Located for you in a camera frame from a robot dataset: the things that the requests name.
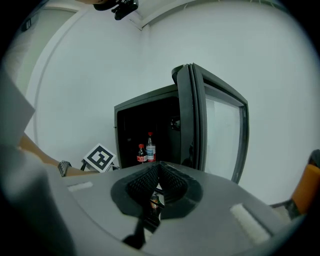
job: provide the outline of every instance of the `fridge door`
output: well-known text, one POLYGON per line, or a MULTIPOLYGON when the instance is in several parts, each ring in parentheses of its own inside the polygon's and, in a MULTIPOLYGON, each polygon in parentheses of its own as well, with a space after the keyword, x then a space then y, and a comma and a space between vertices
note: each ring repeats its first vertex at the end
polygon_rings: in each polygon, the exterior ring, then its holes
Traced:
POLYGON ((248 102, 204 68, 190 64, 188 70, 198 121, 196 169, 239 183, 249 144, 248 102))
POLYGON ((187 64, 172 70, 172 78, 177 84, 180 108, 180 164, 201 170, 199 163, 203 147, 202 108, 199 105, 197 86, 192 66, 187 64))

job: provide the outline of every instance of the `wristwatch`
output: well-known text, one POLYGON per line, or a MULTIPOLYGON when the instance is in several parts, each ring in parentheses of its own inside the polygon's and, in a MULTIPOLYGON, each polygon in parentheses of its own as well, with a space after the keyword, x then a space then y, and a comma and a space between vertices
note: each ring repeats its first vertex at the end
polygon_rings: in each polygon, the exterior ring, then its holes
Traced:
POLYGON ((67 170, 72 167, 68 161, 61 161, 58 165, 59 172, 62 177, 66 176, 67 170))

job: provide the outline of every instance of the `orange object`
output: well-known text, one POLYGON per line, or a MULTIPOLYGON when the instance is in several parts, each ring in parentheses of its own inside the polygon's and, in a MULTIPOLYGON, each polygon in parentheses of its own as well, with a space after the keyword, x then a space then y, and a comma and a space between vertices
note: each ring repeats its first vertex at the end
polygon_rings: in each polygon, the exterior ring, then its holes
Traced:
POLYGON ((292 200, 301 214, 306 214, 308 212, 319 188, 320 169, 314 165, 308 164, 292 195, 292 200))

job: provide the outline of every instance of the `glass door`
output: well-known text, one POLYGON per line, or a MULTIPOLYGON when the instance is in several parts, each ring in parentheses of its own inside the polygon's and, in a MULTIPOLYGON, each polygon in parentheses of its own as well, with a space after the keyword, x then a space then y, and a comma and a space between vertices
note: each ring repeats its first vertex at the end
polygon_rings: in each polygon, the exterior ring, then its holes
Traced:
POLYGON ((238 183, 249 144, 247 100, 204 68, 191 64, 199 119, 198 170, 238 183))

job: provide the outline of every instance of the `mini fridge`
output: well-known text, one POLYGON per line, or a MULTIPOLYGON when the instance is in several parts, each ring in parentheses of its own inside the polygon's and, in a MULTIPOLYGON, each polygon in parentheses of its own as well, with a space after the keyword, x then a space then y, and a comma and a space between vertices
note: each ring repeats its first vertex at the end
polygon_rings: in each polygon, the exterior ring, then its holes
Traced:
POLYGON ((172 70, 173 85, 114 107, 120 168, 140 164, 139 144, 153 132, 156 160, 180 164, 238 183, 249 144, 247 100, 196 64, 172 70))

